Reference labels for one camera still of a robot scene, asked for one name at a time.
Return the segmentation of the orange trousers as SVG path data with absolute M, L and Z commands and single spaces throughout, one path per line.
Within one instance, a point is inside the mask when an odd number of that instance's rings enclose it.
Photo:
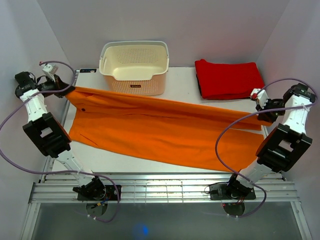
M 215 171 L 246 168 L 264 121 L 236 110 L 76 87 L 73 141 L 166 164 Z

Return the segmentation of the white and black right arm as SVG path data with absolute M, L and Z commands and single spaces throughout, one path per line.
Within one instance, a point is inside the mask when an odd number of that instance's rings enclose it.
M 230 177 L 225 191 L 232 199 L 245 198 L 265 175 L 290 170 L 312 144 L 306 134 L 306 121 L 309 105 L 316 101 L 316 96 L 308 86 L 293 85 L 277 99 L 270 99 L 265 90 L 255 88 L 251 98 L 256 102 L 259 120 L 274 123 L 284 116 L 284 121 L 263 140 L 256 151 L 257 159 Z

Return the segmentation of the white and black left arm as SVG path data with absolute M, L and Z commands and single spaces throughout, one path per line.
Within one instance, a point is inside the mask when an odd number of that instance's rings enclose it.
M 74 86 L 68 86 L 56 74 L 46 73 L 46 81 L 39 83 L 30 72 L 20 72 L 14 76 L 18 83 L 15 95 L 25 103 L 28 123 L 22 129 L 33 144 L 44 156 L 50 156 L 71 171 L 78 182 L 73 191 L 89 200 L 101 200 L 106 196 L 107 190 L 99 177 L 94 176 L 90 169 L 83 166 L 78 160 L 70 143 L 69 135 L 47 111 L 45 98 L 54 95 L 63 98 L 75 90 Z

